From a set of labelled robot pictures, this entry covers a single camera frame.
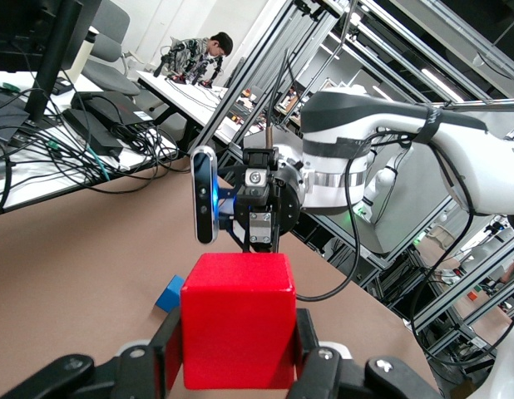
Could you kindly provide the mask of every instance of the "red cube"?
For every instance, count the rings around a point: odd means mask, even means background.
[[[296,295],[284,254],[204,254],[181,289],[189,389],[285,389]]]

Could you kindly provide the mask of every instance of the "white desk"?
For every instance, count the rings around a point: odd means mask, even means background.
[[[168,116],[178,113],[187,119],[185,134],[188,144],[192,130],[202,128],[207,125],[213,116],[215,108],[220,103],[221,97],[227,91],[224,87],[213,86],[212,89],[196,85],[181,85],[172,81],[167,81],[162,75],[154,77],[149,72],[138,71],[139,83],[151,93],[163,100],[168,106],[166,113],[163,113],[157,120],[161,123]],[[216,130],[215,137],[224,144],[229,144],[240,126],[229,118],[225,118],[222,125]],[[249,134],[259,132],[256,126],[250,127]]]
[[[33,86],[33,77],[29,72],[0,72],[0,86],[4,82],[13,84],[21,91],[24,91]],[[100,87],[96,86],[84,76],[79,76],[75,88],[78,91],[101,91]],[[51,96],[51,98],[56,104],[58,110],[64,111],[70,107],[73,95],[74,91],[69,91],[61,96]],[[75,139],[82,143],[82,139],[79,138],[71,129],[67,132],[67,130],[62,127],[51,128],[46,132],[54,136],[60,142],[67,143],[69,145],[73,144]],[[99,158],[106,165],[112,165],[122,172],[127,172],[133,170],[137,165],[140,165],[144,161],[145,156],[137,154],[127,145],[124,145],[124,143],[121,144],[123,144],[124,149],[120,154],[119,162],[116,162],[116,160],[108,156],[99,156]],[[163,144],[169,148],[175,149],[175,146],[167,139],[163,139]],[[86,154],[86,157],[92,159],[90,154]],[[38,201],[48,197],[49,195],[57,195],[58,193],[76,188],[79,184],[83,183],[82,175],[74,173],[73,170],[69,170],[67,172],[67,176],[65,176],[54,164],[40,162],[49,160],[47,155],[39,155],[34,154],[29,150],[21,150],[18,153],[11,155],[10,159],[12,162],[17,163],[12,169],[12,185],[15,186],[26,179],[30,180],[11,189],[4,205],[4,209]],[[26,161],[35,161],[37,163],[19,163]],[[1,179],[0,193],[2,193],[3,190],[4,179]]]

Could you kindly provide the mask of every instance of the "brown tabletop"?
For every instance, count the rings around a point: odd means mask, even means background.
[[[101,187],[139,184],[122,178]],[[166,315],[154,304],[174,274],[186,277],[204,252],[239,252],[226,233],[211,246],[195,241],[191,198],[190,176],[172,173],[134,194],[82,190],[0,216],[0,394],[56,357],[79,352],[101,364],[121,345],[150,338]],[[280,249],[299,293],[324,293],[344,278],[291,234]],[[402,320],[357,285],[299,307],[310,309],[319,339],[347,345],[359,364],[400,357],[436,387]],[[171,397],[240,397],[181,385],[179,377]]]
[[[429,267],[433,266],[445,252],[445,250],[440,248],[435,240],[432,240],[429,237],[422,239],[418,244],[417,249],[421,254],[420,256]],[[460,266],[460,263],[455,258],[451,257],[444,260],[438,268],[441,270],[455,269],[458,268],[458,266]],[[439,280],[441,277],[438,275],[435,276],[435,279]],[[441,283],[439,286],[444,291],[450,289],[446,284]],[[453,306],[461,318],[466,318],[490,300],[490,297],[484,291],[479,291],[476,294],[477,299],[474,301],[472,301],[467,295],[464,295],[454,303]],[[511,319],[508,315],[498,306],[494,306],[470,327],[473,328],[476,335],[488,342],[490,345],[493,345],[505,332],[510,323]]]

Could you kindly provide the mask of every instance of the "blue light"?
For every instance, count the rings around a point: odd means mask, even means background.
[[[218,206],[218,185],[216,182],[213,183],[213,206],[216,208]]]

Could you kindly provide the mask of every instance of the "blue block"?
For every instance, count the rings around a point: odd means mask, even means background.
[[[169,312],[176,306],[180,306],[180,292],[184,282],[185,280],[183,278],[175,274],[166,286],[165,291],[163,291],[161,296],[157,299],[156,306],[163,309],[165,312]]]

